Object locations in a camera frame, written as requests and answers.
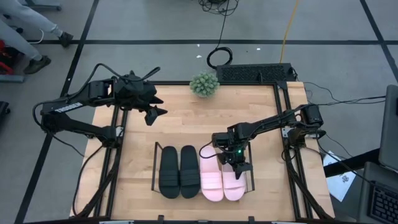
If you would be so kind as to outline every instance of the yellow cable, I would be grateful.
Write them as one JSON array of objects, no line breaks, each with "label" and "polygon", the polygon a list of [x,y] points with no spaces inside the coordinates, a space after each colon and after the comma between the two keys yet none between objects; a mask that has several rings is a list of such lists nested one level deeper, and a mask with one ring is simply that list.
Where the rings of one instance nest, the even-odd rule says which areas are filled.
[{"label": "yellow cable", "polygon": [[297,9],[297,5],[298,5],[298,4],[299,4],[299,0],[296,0],[296,5],[294,6],[294,8],[293,8],[293,13],[292,13],[292,15],[290,16],[290,21],[289,21],[289,24],[287,25],[287,29],[286,29],[286,32],[285,32],[284,41],[283,41],[283,43],[282,43],[282,52],[280,53],[280,60],[279,60],[279,63],[282,63],[282,59],[283,59],[283,57],[284,57],[284,50],[285,50],[285,43],[286,43],[287,33],[289,33],[289,29],[290,29],[290,26],[292,25],[294,15],[296,14],[296,9]]}]

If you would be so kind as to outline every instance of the white paper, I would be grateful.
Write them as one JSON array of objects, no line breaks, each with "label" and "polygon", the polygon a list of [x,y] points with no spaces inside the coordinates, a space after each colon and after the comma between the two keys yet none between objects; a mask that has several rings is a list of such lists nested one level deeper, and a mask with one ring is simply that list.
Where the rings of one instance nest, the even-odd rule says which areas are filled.
[{"label": "white paper", "polygon": [[[326,155],[325,158],[323,158],[323,166],[327,166],[335,162],[337,161],[329,155]],[[355,174],[352,172],[345,172],[344,174],[326,178],[326,182],[328,183],[329,193],[332,194],[337,200],[342,202],[345,195],[347,194],[349,187],[353,183],[354,178]]]}]

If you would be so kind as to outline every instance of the pink slide sandal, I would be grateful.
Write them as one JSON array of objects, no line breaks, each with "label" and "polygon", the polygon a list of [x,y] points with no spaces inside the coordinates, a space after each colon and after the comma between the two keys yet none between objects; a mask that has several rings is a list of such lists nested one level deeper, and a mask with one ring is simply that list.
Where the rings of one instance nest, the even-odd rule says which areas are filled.
[{"label": "pink slide sandal", "polygon": [[243,172],[238,180],[231,165],[223,165],[223,184],[225,197],[230,201],[241,199],[246,190],[246,174]]},{"label": "pink slide sandal", "polygon": [[[203,157],[214,154],[216,154],[216,151],[211,146],[204,147],[200,152]],[[200,185],[203,195],[208,200],[219,202],[223,199],[223,179],[216,156],[208,159],[200,158]]]}]

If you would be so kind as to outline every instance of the slide sandal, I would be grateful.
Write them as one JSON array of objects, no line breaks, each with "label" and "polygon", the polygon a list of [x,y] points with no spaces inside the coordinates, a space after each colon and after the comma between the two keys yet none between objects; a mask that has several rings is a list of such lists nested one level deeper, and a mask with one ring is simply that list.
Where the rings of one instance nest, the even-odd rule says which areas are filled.
[{"label": "slide sandal", "polygon": [[181,149],[181,195],[184,198],[193,198],[200,190],[200,174],[197,151],[193,146],[184,146]]},{"label": "slide sandal", "polygon": [[[216,151],[211,146],[206,146],[201,150],[203,157],[214,154]],[[223,199],[223,179],[216,156],[209,159],[200,158],[200,184],[201,191],[208,200],[219,202]]]},{"label": "slide sandal", "polygon": [[180,194],[177,150],[166,146],[162,150],[159,170],[159,190],[164,197],[176,198]]},{"label": "slide sandal", "polygon": [[238,180],[231,165],[223,165],[223,185],[225,197],[230,201],[241,199],[246,190],[246,173],[243,172]]}]

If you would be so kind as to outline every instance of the gray sweatpants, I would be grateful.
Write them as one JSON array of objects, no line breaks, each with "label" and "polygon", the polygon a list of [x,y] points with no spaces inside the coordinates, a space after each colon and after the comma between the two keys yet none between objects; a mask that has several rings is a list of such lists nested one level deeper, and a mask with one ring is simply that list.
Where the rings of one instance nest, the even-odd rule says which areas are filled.
[{"label": "gray sweatpants", "polygon": [[[41,29],[44,32],[53,33],[60,37],[62,31],[56,24],[49,21],[33,9],[23,6],[18,0],[0,0],[0,13],[11,17],[17,17],[20,20]],[[30,45],[21,35],[19,35],[13,28],[9,27],[0,19],[0,40],[3,40],[6,45],[14,47],[34,60],[41,60],[42,56],[39,51]]]}]

